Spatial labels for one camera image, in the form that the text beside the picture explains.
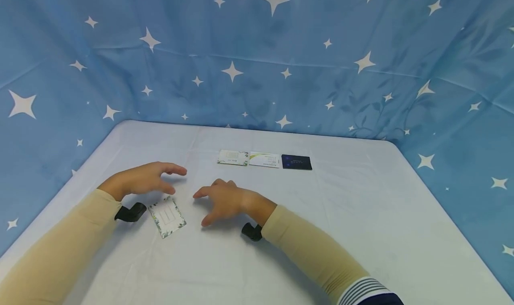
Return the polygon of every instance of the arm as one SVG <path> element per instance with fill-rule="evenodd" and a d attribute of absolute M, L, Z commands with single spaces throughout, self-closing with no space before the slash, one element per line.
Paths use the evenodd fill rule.
<path fill-rule="evenodd" d="M 383 287 L 327 233 L 283 206 L 260 194 L 216 180 L 193 197 L 209 196 L 212 212 L 202 221 L 207 226 L 218 218 L 245 213 L 263 227 L 266 240 L 280 248 L 295 265 L 315 281 L 336 305 L 401 305 L 399 298 Z"/>
<path fill-rule="evenodd" d="M 93 255 L 111 237 L 126 194 L 175 193 L 160 176 L 186 174 L 172 163 L 149 163 L 117 173 L 38 240 L 0 284 L 0 305 L 59 305 Z"/>

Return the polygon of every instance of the white tablecloth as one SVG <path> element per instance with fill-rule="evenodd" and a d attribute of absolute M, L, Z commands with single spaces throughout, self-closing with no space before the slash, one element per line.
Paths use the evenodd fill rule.
<path fill-rule="evenodd" d="M 311 157 L 313 171 L 216 164 L 220 149 Z M 123 122 L 0 259 L 23 252 L 111 174 L 161 160 L 187 224 L 162 239 L 148 213 L 120 223 L 67 304 L 323 304 L 324 294 L 266 241 L 241 237 L 247 218 L 202 229 L 209 201 L 192 194 L 218 177 L 256 190 L 327 231 L 408 304 L 512 304 L 394 145 L 384 141 Z M 161 195 L 126 197 L 147 205 Z"/>

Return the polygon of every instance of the white business card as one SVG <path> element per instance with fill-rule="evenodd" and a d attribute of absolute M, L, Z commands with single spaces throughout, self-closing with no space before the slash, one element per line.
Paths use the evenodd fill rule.
<path fill-rule="evenodd" d="M 223 165 L 248 166 L 248 152 L 220 150 L 218 163 Z"/>
<path fill-rule="evenodd" d="M 274 153 L 250 152 L 250 166 L 280 167 L 280 157 Z"/>
<path fill-rule="evenodd" d="M 182 217 L 171 196 L 152 204 L 148 207 L 148 211 L 152 215 L 163 239 L 186 225 L 186 220 Z"/>

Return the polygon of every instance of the arm sleeve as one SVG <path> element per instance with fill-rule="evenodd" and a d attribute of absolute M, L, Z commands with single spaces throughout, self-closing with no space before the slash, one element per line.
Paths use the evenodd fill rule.
<path fill-rule="evenodd" d="M 60 305 L 108 240 L 121 203 L 96 189 L 38 240 L 0 284 L 0 305 Z"/>
<path fill-rule="evenodd" d="M 332 237 L 283 206 L 277 206 L 261 231 L 328 295 L 332 304 L 402 304 L 381 302 L 391 292 L 375 279 Z"/>

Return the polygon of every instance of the blue fabric with star pattern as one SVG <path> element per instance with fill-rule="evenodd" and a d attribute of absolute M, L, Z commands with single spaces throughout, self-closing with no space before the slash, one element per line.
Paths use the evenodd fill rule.
<path fill-rule="evenodd" d="M 230 125 L 395 143 L 513 297 L 513 44 L 513 0 L 0 0 L 0 254 L 117 123 Z"/>

